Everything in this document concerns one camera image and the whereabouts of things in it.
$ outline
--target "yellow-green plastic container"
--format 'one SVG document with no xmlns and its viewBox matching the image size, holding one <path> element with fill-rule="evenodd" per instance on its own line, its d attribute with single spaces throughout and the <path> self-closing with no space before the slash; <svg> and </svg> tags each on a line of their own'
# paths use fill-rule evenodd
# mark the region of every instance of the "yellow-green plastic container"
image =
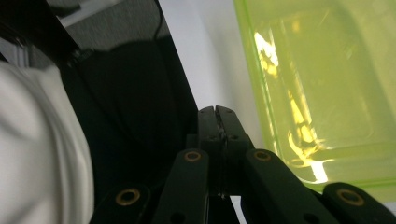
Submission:
<svg viewBox="0 0 396 224">
<path fill-rule="evenodd" d="M 396 201 L 396 1 L 234 3 L 266 147 L 311 189 Z"/>
</svg>

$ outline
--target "gray surface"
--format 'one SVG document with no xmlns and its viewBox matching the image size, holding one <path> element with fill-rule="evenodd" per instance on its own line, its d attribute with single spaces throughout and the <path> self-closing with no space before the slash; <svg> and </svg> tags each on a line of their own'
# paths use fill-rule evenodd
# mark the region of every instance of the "gray surface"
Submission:
<svg viewBox="0 0 396 224">
<path fill-rule="evenodd" d="M 71 6 L 77 0 L 49 0 L 51 5 Z M 154 0 L 125 0 L 114 7 L 80 21 L 66 30 L 83 49 L 112 49 L 117 45 L 136 40 L 151 39 L 160 22 L 160 13 Z M 161 35 L 169 34 L 163 21 Z M 0 41 L 0 50 L 8 57 L 12 49 Z M 38 49 L 29 50 L 30 66 L 43 68 L 52 62 Z"/>
</svg>

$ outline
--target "green translucent plastic bin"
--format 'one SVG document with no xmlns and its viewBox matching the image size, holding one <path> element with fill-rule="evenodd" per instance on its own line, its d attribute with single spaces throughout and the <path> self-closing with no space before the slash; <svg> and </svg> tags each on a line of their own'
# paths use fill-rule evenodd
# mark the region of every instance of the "green translucent plastic bin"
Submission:
<svg viewBox="0 0 396 224">
<path fill-rule="evenodd" d="M 234 0 L 265 146 L 396 201 L 396 1 Z"/>
</svg>

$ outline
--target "white cloth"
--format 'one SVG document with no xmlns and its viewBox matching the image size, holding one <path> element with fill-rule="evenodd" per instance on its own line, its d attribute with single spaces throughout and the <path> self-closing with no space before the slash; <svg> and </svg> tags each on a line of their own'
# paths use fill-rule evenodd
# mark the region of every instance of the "white cloth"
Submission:
<svg viewBox="0 0 396 224">
<path fill-rule="evenodd" d="M 88 144 L 56 67 L 0 62 L 0 223 L 88 223 Z"/>
</svg>

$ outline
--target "white fabric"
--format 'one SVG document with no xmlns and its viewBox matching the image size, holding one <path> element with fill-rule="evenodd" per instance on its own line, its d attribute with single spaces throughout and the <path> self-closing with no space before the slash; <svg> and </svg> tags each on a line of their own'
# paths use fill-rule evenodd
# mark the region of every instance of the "white fabric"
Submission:
<svg viewBox="0 0 396 224">
<path fill-rule="evenodd" d="M 88 223 L 91 156 L 60 72 L 0 62 L 0 223 Z"/>
</svg>

